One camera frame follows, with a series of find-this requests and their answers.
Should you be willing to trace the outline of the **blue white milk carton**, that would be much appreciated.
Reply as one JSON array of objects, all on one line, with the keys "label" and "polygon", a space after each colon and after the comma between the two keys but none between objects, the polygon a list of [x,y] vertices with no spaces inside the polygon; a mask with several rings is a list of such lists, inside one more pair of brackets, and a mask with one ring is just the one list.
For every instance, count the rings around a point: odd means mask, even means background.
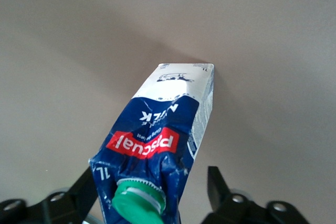
[{"label": "blue white milk carton", "polygon": [[180,203],[213,108],[214,65],[162,63],[89,161],[104,224],[180,224]]}]

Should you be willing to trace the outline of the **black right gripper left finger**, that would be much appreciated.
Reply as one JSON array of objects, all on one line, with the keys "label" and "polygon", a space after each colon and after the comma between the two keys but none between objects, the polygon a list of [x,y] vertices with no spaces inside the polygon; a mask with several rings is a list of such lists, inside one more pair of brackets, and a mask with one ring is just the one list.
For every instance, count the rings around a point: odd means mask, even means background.
[{"label": "black right gripper left finger", "polygon": [[27,206],[23,199],[0,202],[0,224],[82,224],[98,198],[89,168],[67,191],[50,194]]}]

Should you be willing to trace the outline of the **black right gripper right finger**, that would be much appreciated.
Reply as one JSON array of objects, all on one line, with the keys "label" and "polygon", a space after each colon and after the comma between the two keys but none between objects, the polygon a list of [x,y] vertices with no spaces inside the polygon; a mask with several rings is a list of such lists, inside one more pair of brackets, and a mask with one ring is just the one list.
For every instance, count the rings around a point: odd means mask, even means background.
[{"label": "black right gripper right finger", "polygon": [[310,224],[288,202],[274,200],[261,207],[245,195],[230,191],[217,166],[208,167],[207,194],[212,212],[204,224]]}]

